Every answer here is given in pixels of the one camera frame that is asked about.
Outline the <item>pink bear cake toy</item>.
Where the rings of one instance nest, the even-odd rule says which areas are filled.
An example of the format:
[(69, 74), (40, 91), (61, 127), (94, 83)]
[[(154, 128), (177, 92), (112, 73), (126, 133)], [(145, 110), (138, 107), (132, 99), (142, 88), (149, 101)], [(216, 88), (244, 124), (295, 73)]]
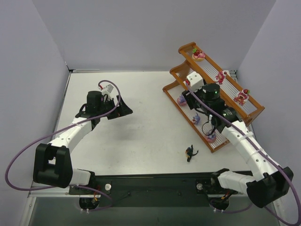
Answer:
[(219, 71), (217, 73), (217, 75), (215, 76), (215, 78), (214, 78), (214, 82), (219, 84), (219, 85), (222, 85), (223, 81), (224, 81), (224, 79), (226, 78), (227, 75), (228, 75), (227, 71), (224, 71), (224, 70)]

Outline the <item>purple bunny toy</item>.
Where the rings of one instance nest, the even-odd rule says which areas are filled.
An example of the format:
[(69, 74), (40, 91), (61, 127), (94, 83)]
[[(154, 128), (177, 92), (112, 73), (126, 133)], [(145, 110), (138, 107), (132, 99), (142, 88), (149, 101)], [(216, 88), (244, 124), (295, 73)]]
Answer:
[(192, 117), (192, 123), (194, 124), (194, 125), (198, 125), (200, 122), (201, 122), (201, 118), (200, 118), (200, 116), (199, 116), (199, 114), (198, 113), (196, 113), (193, 117)]

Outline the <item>purple creature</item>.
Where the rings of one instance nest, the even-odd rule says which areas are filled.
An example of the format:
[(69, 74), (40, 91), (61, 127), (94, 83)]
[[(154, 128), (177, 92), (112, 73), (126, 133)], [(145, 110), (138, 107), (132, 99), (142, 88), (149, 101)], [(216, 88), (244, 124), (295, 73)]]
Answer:
[(179, 106), (185, 106), (187, 104), (185, 98), (183, 95), (180, 95), (178, 98), (177, 98), (177, 103)]

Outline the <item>pink bear strawberry toy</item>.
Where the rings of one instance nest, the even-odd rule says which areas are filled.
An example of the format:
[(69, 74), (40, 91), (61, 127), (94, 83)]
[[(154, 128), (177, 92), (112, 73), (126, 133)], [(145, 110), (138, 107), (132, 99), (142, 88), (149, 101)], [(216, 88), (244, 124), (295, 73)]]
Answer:
[(199, 50), (198, 48), (194, 48), (192, 50), (192, 59), (194, 61), (203, 61), (206, 57), (206, 54), (202, 51), (202, 50)]

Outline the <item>black dragon toy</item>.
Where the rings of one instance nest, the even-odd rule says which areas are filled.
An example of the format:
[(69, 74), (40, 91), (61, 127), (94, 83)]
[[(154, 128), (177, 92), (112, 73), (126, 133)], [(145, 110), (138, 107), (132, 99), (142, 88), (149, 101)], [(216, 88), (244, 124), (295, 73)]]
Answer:
[(195, 153), (194, 153), (194, 148), (193, 148), (193, 145), (191, 145), (190, 147), (188, 147), (185, 151), (185, 154), (186, 154), (186, 157), (187, 157), (187, 162), (190, 162), (192, 157), (197, 155), (199, 152), (199, 150), (197, 150)]

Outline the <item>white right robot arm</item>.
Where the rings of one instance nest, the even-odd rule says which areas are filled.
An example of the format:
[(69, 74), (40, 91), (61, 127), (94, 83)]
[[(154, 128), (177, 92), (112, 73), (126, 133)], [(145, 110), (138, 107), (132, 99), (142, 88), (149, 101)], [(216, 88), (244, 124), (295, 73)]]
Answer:
[(252, 175), (243, 176), (223, 169), (217, 173), (218, 185), (246, 194), (251, 202), (263, 208), (288, 193), (293, 172), (272, 160), (254, 139), (238, 112), (225, 104), (220, 87), (206, 84), (196, 91), (182, 92), (190, 109), (201, 109), (212, 125), (236, 148), (249, 166)]

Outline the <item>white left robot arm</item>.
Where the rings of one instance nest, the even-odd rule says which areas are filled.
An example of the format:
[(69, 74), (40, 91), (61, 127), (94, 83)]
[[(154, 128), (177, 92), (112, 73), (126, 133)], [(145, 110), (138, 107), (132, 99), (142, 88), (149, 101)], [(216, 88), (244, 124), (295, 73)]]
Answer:
[(109, 120), (133, 113), (121, 96), (118, 103), (109, 94), (90, 91), (87, 102), (82, 105), (67, 130), (47, 144), (39, 144), (35, 152), (33, 181), (35, 183), (66, 188), (86, 186), (93, 172), (72, 166), (71, 153), (88, 133), (94, 130), (102, 117)]

